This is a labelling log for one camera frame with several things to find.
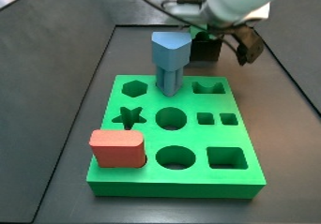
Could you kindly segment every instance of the square hole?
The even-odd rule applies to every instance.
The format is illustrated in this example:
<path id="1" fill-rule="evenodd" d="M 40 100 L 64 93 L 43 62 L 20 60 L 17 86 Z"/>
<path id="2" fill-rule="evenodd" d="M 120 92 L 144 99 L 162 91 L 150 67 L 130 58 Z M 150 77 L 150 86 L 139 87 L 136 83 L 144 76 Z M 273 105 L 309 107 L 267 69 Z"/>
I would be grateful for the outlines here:
<path id="1" fill-rule="evenodd" d="M 235 114 L 221 113 L 219 116 L 221 116 L 221 121 L 222 121 L 223 125 L 229 125 L 229 126 L 237 126 L 238 125 Z"/>
<path id="2" fill-rule="evenodd" d="M 199 125 L 214 125 L 213 114 L 209 112 L 199 112 L 197 114 L 197 121 Z"/>
<path id="3" fill-rule="evenodd" d="M 213 169 L 247 168 L 243 150 L 239 147 L 209 147 L 207 158 Z"/>

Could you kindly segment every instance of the red block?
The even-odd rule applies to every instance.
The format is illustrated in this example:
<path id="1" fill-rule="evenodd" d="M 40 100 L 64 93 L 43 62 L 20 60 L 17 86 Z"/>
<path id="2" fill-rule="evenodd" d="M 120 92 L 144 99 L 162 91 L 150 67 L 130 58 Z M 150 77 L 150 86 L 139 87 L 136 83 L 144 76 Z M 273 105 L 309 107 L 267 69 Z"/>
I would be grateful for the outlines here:
<path id="1" fill-rule="evenodd" d="M 90 146 L 100 168 L 140 168 L 146 164 L 144 137 L 136 130 L 95 130 Z"/>

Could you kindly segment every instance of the green shape sorter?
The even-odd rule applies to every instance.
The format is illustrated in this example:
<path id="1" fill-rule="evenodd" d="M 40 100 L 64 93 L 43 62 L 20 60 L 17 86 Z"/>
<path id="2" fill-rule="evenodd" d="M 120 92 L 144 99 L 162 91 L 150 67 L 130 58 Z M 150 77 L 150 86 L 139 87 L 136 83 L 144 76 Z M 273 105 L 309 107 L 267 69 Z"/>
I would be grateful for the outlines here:
<path id="1" fill-rule="evenodd" d="M 174 97 L 154 76 L 116 76 L 102 129 L 144 135 L 142 168 L 100 168 L 95 196 L 251 199 L 266 184 L 226 78 L 184 77 Z"/>

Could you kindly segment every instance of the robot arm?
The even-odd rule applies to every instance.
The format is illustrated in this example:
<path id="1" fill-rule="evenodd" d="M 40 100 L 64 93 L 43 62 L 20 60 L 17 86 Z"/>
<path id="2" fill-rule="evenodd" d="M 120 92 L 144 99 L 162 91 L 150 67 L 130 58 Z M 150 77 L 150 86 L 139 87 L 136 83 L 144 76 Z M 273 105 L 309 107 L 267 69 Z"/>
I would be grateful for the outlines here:
<path id="1" fill-rule="evenodd" d="M 167 0 L 166 10 L 195 23 L 227 28 L 249 19 L 267 19 L 273 0 Z"/>
<path id="2" fill-rule="evenodd" d="M 263 51 L 263 40 L 247 27 L 249 21 L 269 18 L 273 0 L 167 0 L 164 9 L 184 20 L 207 24 L 210 32 L 230 34 L 239 42 L 239 65 L 253 63 Z"/>

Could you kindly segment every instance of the blue block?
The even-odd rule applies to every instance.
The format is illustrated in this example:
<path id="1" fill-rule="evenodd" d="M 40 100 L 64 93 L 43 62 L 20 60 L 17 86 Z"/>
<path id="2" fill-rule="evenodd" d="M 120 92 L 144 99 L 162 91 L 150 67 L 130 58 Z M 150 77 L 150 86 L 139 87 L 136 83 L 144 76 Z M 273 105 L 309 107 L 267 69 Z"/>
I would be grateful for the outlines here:
<path id="1" fill-rule="evenodd" d="M 152 62 L 166 71 L 175 71 L 190 62 L 191 34 L 154 32 Z"/>

